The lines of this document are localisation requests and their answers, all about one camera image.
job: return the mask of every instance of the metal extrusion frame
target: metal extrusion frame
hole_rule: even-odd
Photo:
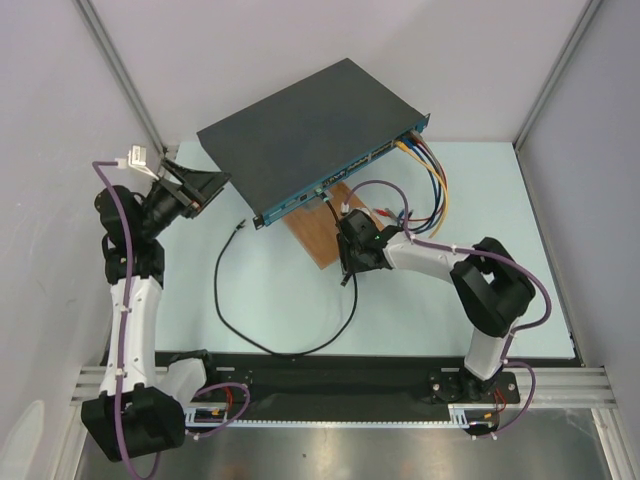
[[[596,14],[600,10],[600,7],[604,3],[604,0],[588,0],[578,20],[573,26],[569,37],[565,41],[558,57],[551,67],[551,71],[549,75],[544,81],[542,89],[538,96],[536,97],[531,109],[527,113],[527,116],[516,135],[516,138],[513,141],[513,146],[515,148],[516,153],[520,151],[522,145],[527,140],[531,129],[538,120],[540,113],[544,109],[545,105],[551,98],[551,95],[555,91],[556,85],[562,78],[564,72],[567,69],[567,66],[571,62],[571,59],[574,57],[578,47],[582,43],[585,33],[588,31],[589,26],[593,22],[593,19],[596,17]]]
[[[144,130],[147,139],[153,146],[154,150],[162,157],[165,153],[165,146],[160,138],[158,129],[156,128],[147,107],[142,101],[142,97],[138,92],[138,89],[133,84],[129,72],[127,72],[124,63],[120,59],[120,55],[113,45],[113,41],[109,36],[109,33],[105,29],[100,16],[96,11],[95,6],[91,0],[73,0],[78,8],[80,16],[85,22],[89,34],[93,37],[96,46],[102,57],[104,58],[107,67],[111,70],[116,83],[120,86],[122,93],[124,94],[127,102],[129,103],[133,114],[140,122],[140,126]]]
[[[166,368],[157,368],[158,380],[166,374]],[[531,387],[531,378],[527,371],[521,369],[507,369],[515,373],[521,389],[522,401],[520,405],[510,405],[508,408],[517,409],[524,404]],[[71,398],[71,406],[76,407],[85,400],[98,396],[98,389],[104,377],[105,367],[84,367],[78,377],[76,388]],[[609,385],[609,379],[604,368],[534,368],[536,374],[536,391],[530,408],[562,409],[562,408],[592,408],[615,409],[616,401]],[[192,403],[190,407],[206,406],[206,403]],[[455,413],[464,409],[478,408],[473,404],[453,404]],[[309,422],[300,422],[301,426],[308,426]],[[277,426],[278,422],[255,422],[259,426]],[[324,422],[313,423],[324,427]],[[386,423],[380,425],[394,426]]]
[[[640,465],[630,445],[618,409],[593,409],[600,444],[613,480],[640,478]]]

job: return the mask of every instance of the yellow cable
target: yellow cable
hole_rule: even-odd
[[[427,162],[422,160],[418,155],[416,155],[414,151],[412,151],[404,143],[397,141],[396,147],[398,147],[403,152],[411,155],[414,158],[414,160],[416,160],[420,165],[425,167],[432,175],[434,175],[438,180],[438,183],[442,187],[442,191],[444,192],[444,210],[442,211],[442,216],[440,217],[440,220],[438,220],[438,224],[436,225],[436,228],[433,230],[433,232],[431,232],[431,235],[429,235],[429,238],[432,238],[433,236],[435,236],[436,233],[438,233],[438,230],[440,230],[440,228],[442,227],[442,224],[444,223],[444,219],[447,218],[447,213],[449,213],[449,191],[447,190],[447,185],[444,183],[440,175],[438,175],[438,173],[434,170],[434,168],[431,165],[429,165]]]

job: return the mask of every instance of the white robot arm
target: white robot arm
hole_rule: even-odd
[[[113,321],[100,394],[94,400],[83,402],[81,417],[111,461],[122,459],[114,420],[116,398],[121,399],[127,452],[134,458],[182,445],[185,440],[183,407],[205,384],[218,383],[206,351],[181,354],[170,364],[162,382],[157,381],[155,322],[164,283],[164,249],[156,237],[178,216],[199,215],[222,191],[229,175],[190,170],[166,159],[162,165],[177,183],[154,176],[146,197],[121,185],[111,187],[126,216],[132,258],[127,255],[125,230],[109,189],[98,194],[94,203],[107,231],[102,251],[107,281],[111,284]],[[125,316],[122,315],[123,298],[127,285],[130,289]],[[121,317],[126,317],[124,329]],[[119,379],[121,396],[116,393]]]
[[[502,369],[515,321],[535,296],[529,279],[495,260],[415,245],[399,227],[388,226],[380,231],[362,210],[345,216],[340,227],[343,283],[354,273],[387,268],[413,270],[455,286],[474,325],[465,371],[478,385],[490,383]],[[511,258],[492,238],[485,238],[475,248]],[[490,282],[485,275],[493,277]]]

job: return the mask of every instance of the blue cable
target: blue cable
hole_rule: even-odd
[[[408,147],[416,154],[418,155],[418,157],[420,157],[421,159],[424,160],[423,158],[423,153],[421,150],[418,150],[417,145],[415,145],[411,140],[406,142]],[[431,163],[431,166],[434,168],[434,170],[437,171],[437,168],[435,165],[433,165],[433,162],[431,161],[431,159],[429,158],[428,155],[425,155],[427,157],[427,160],[429,161],[429,163]],[[422,225],[419,225],[417,227],[414,228],[410,228],[410,230],[414,233],[424,233],[430,229],[432,229],[435,225],[436,225],[436,217],[439,218],[438,216],[438,206],[440,205],[440,199],[442,196],[442,190],[440,187],[440,183],[436,182],[435,178],[433,177],[433,174],[431,172],[429,172],[429,178],[431,179],[431,186],[433,187],[433,193],[435,196],[435,205],[433,207],[433,212],[430,215],[429,220],[427,220],[425,223],[423,223]],[[398,223],[401,222],[402,217],[404,215],[404,209],[400,211],[400,214],[398,215]]]
[[[419,144],[418,142],[415,142],[416,147],[422,152],[422,154],[424,155],[424,157],[427,158],[427,160],[429,161],[429,163],[431,164],[431,166],[437,171],[437,172],[442,172],[442,165],[440,165],[440,162],[438,162],[438,159],[435,157],[432,157],[431,155],[429,155],[429,153],[427,152],[427,150],[425,149],[425,147],[421,144]],[[424,228],[421,228],[421,230],[416,231],[414,233],[424,233],[428,230],[430,230],[432,227],[434,227],[435,225],[438,224],[438,222],[440,221],[440,219],[442,218],[442,216],[444,215],[444,209],[440,210],[440,213],[434,218],[432,216],[432,221],[430,222],[430,225],[427,225]]]

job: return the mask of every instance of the wooden board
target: wooden board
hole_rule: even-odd
[[[340,182],[331,187],[329,192],[331,193],[331,205],[340,215],[340,205],[349,194],[349,187]],[[286,215],[283,220],[322,270],[338,260],[339,252],[338,243],[336,242],[338,230],[331,211],[325,205],[322,205],[319,199],[317,200],[319,204],[316,208],[309,209],[306,208],[306,205],[296,208]],[[367,208],[357,195],[351,197],[349,206],[351,208]],[[372,218],[378,228],[384,227],[375,215],[372,214]]]

